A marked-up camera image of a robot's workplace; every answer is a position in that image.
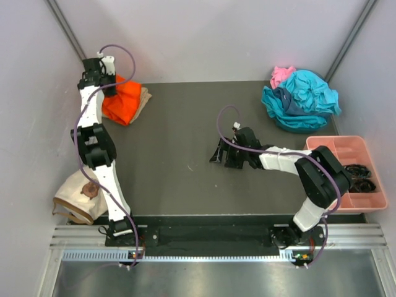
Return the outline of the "orange t shirt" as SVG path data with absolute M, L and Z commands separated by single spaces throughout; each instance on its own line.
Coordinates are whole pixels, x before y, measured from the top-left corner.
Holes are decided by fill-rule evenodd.
M 120 75 L 116 75 L 116 82 L 122 84 L 116 86 L 116 95 L 106 96 L 103 100 L 102 116 L 122 126 L 128 126 L 140 106 L 142 85 L 138 82 L 126 81 Z

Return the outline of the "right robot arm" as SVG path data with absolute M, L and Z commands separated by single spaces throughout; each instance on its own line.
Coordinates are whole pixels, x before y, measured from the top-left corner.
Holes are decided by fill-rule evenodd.
M 304 244 L 311 238 L 311 230 L 340 205 L 342 195 L 352 187 L 351 175 L 324 145 L 314 150 L 291 150 L 262 145 L 249 127 L 235 127 L 233 132 L 230 139 L 220 138 L 209 162 L 234 169 L 248 163 L 254 169 L 298 176 L 306 198 L 287 226 L 272 228 L 270 237 L 279 248 Z

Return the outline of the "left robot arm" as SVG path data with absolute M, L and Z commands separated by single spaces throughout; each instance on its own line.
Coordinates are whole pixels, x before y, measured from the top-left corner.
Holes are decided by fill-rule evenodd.
M 132 219 L 116 173 L 116 147 L 102 123 L 102 104 L 106 95 L 116 93 L 114 57 L 98 53 L 82 61 L 84 71 L 77 84 L 81 112 L 71 137 L 82 174 L 99 187 L 108 209 L 105 228 L 108 247 L 138 246 L 140 230 Z

